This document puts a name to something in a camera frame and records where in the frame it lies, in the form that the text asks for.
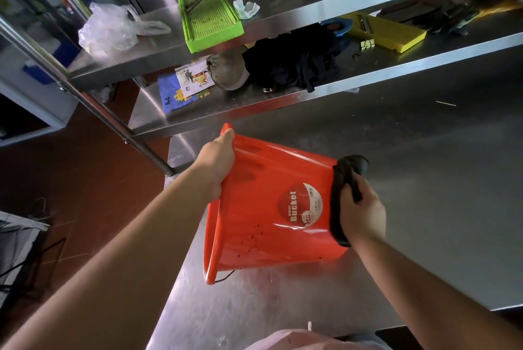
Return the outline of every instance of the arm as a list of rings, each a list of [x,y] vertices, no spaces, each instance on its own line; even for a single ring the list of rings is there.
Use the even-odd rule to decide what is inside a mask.
[[[4,350],[143,350],[206,205],[232,168],[234,133],[204,146],[120,234],[60,288]]]
[[[342,191],[341,223],[367,271],[425,350],[522,349],[523,333],[390,247],[385,208],[358,176],[363,200]]]

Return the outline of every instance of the forearm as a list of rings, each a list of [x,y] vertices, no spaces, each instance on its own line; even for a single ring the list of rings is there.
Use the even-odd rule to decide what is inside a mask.
[[[208,173],[189,169],[67,282],[5,350],[143,350],[206,204]]]
[[[353,244],[425,350],[521,349],[523,334],[379,239]]]

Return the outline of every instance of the bucket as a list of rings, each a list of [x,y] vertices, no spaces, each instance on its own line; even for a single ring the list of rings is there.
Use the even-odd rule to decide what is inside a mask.
[[[336,160],[238,134],[233,148],[234,166],[207,213],[207,284],[220,271],[327,261],[347,250],[330,232]]]

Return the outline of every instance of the person's right arm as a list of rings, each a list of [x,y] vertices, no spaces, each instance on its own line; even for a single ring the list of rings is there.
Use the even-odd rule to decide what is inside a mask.
[[[523,333],[384,241],[385,208],[358,176],[363,200],[347,185],[341,196],[343,232],[367,271],[425,350],[523,349]]]

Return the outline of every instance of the person's left arm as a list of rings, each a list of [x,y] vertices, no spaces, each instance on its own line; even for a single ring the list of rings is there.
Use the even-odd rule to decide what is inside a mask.
[[[206,205],[232,168],[234,133],[204,146],[140,215],[60,288],[3,350],[143,350]]]

